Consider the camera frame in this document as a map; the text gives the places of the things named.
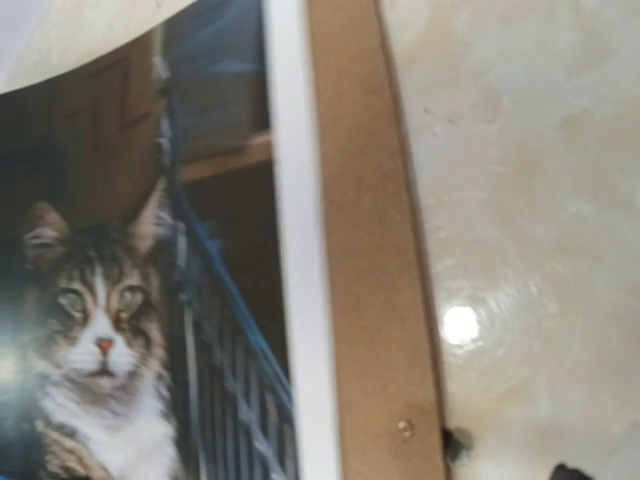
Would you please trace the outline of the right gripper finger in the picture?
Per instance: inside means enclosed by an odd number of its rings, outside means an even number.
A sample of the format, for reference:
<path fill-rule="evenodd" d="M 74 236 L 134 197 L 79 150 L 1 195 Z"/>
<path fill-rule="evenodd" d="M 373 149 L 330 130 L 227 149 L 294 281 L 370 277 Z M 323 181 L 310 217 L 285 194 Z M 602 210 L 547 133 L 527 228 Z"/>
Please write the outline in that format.
<path fill-rule="evenodd" d="M 554 466 L 549 480 L 594 480 L 594 477 L 579 468 L 559 463 Z"/>

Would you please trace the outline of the cat photo print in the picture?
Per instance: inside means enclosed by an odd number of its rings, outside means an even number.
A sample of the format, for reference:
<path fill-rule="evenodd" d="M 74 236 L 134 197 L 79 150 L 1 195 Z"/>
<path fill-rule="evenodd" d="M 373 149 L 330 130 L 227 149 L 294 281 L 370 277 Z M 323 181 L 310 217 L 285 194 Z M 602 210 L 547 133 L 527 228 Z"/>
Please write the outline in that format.
<path fill-rule="evenodd" d="M 298 1 L 1 5 L 1 475 L 338 479 Z"/>

